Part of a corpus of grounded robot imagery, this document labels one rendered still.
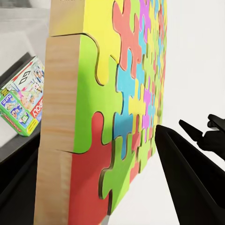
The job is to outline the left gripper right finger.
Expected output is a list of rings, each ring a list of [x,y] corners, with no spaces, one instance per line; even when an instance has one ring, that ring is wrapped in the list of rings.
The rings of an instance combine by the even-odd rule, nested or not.
[[[155,144],[179,224],[225,225],[225,171],[169,127]]]

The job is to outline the jigsaw puzzle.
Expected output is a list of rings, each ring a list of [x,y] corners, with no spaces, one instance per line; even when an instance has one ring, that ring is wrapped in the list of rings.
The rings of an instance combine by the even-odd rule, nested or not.
[[[156,152],[166,0],[51,0],[33,225],[101,225]]]

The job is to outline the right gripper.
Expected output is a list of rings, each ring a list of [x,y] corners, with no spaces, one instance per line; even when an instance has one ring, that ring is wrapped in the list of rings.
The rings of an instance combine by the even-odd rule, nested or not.
[[[203,132],[183,120],[179,121],[179,125],[201,150],[214,152],[225,161],[225,120],[212,114],[209,114],[208,119],[220,130],[206,131],[202,136]]]

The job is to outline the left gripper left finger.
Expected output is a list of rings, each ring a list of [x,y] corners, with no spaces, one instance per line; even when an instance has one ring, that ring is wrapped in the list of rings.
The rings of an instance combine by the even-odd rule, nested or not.
[[[40,133],[0,163],[0,225],[33,225]]]

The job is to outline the board game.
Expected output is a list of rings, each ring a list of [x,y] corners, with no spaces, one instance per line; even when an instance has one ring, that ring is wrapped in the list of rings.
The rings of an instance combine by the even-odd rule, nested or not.
[[[44,73],[34,56],[0,85],[0,116],[21,137],[29,137],[42,119]]]

